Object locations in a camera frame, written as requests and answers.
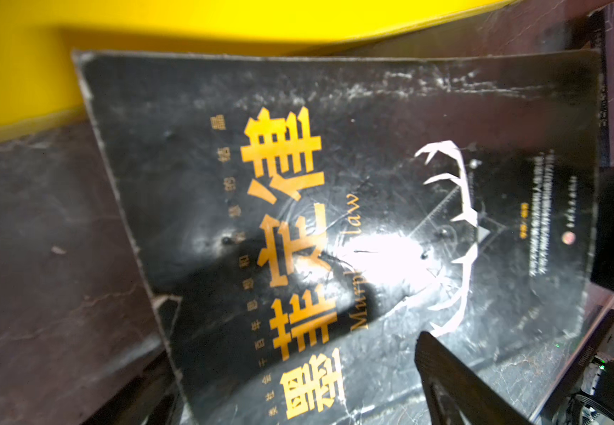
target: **yellow surface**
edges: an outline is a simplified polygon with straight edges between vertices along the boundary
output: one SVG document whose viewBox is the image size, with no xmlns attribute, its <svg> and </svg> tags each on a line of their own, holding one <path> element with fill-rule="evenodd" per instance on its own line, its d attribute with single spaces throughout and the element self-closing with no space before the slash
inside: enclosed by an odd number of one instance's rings
<svg viewBox="0 0 614 425">
<path fill-rule="evenodd" d="M 0 0 L 0 126 L 82 105 L 69 51 L 291 55 L 486 12 L 511 0 Z"/>
</svg>

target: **worn book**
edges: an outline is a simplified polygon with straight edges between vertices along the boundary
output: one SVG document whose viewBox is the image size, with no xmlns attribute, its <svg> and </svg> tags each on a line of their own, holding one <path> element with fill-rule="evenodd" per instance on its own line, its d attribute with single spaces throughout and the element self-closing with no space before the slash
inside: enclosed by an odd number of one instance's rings
<svg viewBox="0 0 614 425">
<path fill-rule="evenodd" d="M 74 56 L 200 424 L 419 402 L 422 330 L 474 369 L 575 335 L 600 56 Z"/>
</svg>

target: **black cable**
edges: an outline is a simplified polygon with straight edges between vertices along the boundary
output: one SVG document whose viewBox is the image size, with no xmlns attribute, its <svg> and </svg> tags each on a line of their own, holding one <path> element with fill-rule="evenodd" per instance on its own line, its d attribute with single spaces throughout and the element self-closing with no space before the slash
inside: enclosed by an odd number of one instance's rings
<svg viewBox="0 0 614 425">
<path fill-rule="evenodd" d="M 607 418 L 614 421 L 614 412 L 612 412 L 607 406 L 603 403 L 595 400 L 593 397 L 590 397 L 586 394 L 576 394 L 574 395 L 574 400 L 577 400 L 586 406 L 590 406 L 596 411 L 600 412 L 600 414 L 606 416 Z"/>
</svg>

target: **white antler illustration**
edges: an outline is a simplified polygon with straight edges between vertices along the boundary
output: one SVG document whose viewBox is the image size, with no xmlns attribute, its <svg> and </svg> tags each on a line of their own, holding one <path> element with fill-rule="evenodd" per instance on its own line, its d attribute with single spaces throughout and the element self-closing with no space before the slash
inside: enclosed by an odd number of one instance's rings
<svg viewBox="0 0 614 425">
<path fill-rule="evenodd" d="M 425 180 L 424 184 L 430 184 L 438 182 L 440 180 L 450 180 L 455 183 L 461 191 L 461 207 L 462 212 L 451 219 L 456 222 L 464 220 L 470 223 L 473 227 L 477 227 L 477 211 L 472 208 L 472 202 L 470 201 L 470 187 L 467 185 L 467 174 L 465 173 L 465 163 L 463 161 L 463 154 L 458 149 L 455 143 L 451 140 L 440 141 L 437 143 L 429 143 L 423 146 L 416 152 L 416 157 L 421 154 L 427 154 L 425 164 L 428 164 L 430 160 L 435 156 L 437 152 L 441 152 L 448 157 L 453 158 L 458 164 L 459 176 L 456 177 L 451 173 L 438 174 Z M 431 332 L 434 336 L 440 336 L 446 333 L 453 332 L 463 321 L 465 317 L 465 307 L 467 306 L 467 294 L 470 291 L 470 277 L 472 275 L 472 264 L 477 259 L 477 243 L 473 243 L 467 253 L 459 259 L 453 260 L 453 263 L 463 265 L 463 278 L 461 287 L 454 293 L 450 299 L 445 302 L 429 307 L 430 310 L 439 311 L 452 307 L 458 300 L 461 301 L 458 311 L 448 320 L 444 326 L 439 327 L 434 323 L 431 323 L 433 330 Z"/>
</svg>

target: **book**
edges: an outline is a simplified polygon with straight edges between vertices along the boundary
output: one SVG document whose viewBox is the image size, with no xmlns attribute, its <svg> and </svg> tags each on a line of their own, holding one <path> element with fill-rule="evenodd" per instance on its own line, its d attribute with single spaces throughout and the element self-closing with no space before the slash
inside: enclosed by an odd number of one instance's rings
<svg viewBox="0 0 614 425">
<path fill-rule="evenodd" d="M 575 335 L 593 51 L 415 60 L 78 52 L 81 91 L 201 424 L 337 424 Z"/>
</svg>

